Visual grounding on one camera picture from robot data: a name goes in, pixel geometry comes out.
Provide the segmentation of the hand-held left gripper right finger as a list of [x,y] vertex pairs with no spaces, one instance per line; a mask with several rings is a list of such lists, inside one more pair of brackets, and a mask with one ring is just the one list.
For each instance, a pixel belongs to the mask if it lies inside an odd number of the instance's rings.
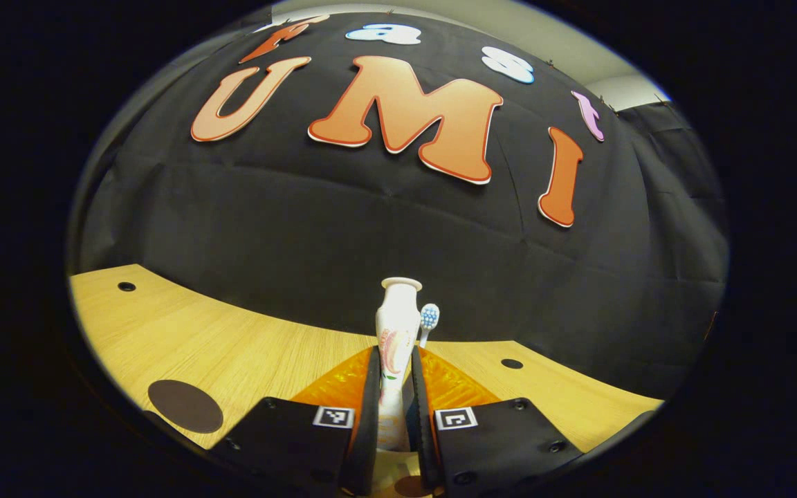
[[525,494],[583,455],[532,400],[494,400],[433,353],[412,350],[410,378],[412,447],[437,495]]

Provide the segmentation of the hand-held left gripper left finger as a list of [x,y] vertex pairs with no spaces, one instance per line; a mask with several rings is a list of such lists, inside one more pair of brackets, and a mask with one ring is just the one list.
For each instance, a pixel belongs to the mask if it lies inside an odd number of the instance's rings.
[[263,397],[209,450],[250,497],[368,495],[377,446],[381,362],[360,351],[293,400]]

